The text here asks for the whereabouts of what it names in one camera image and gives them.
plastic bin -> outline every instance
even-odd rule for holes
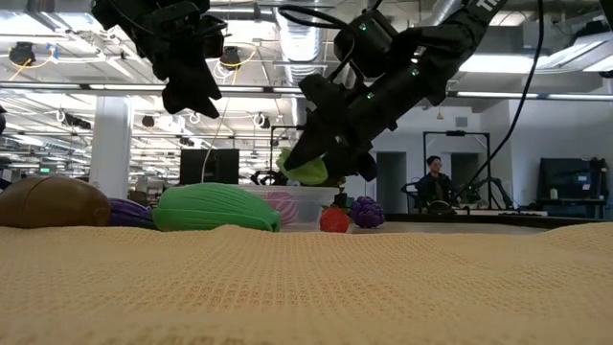
[[[322,206],[330,206],[337,188],[238,185],[264,199],[282,215],[283,225],[319,221]]]

beige knit blanket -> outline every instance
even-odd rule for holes
[[[525,237],[0,228],[0,344],[613,344],[613,224]]]

brown toy object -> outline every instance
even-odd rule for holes
[[[106,226],[110,215],[108,198],[75,178],[28,177],[0,194],[0,226]]]

green toy object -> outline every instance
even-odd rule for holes
[[[326,169],[324,160],[321,157],[313,159],[302,167],[287,171],[284,163],[290,153],[291,149],[283,148],[281,149],[279,159],[277,159],[277,167],[281,169],[285,176],[308,186],[316,186],[326,182],[328,179],[328,169]]]
[[[153,222],[161,231],[211,230],[232,224],[279,232],[281,215],[239,187],[200,183],[167,189],[153,210]]]

pink toy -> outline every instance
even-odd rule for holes
[[[296,221],[298,217],[298,205],[286,192],[270,192],[266,194],[264,200],[270,207],[281,214],[281,224],[288,225]]]

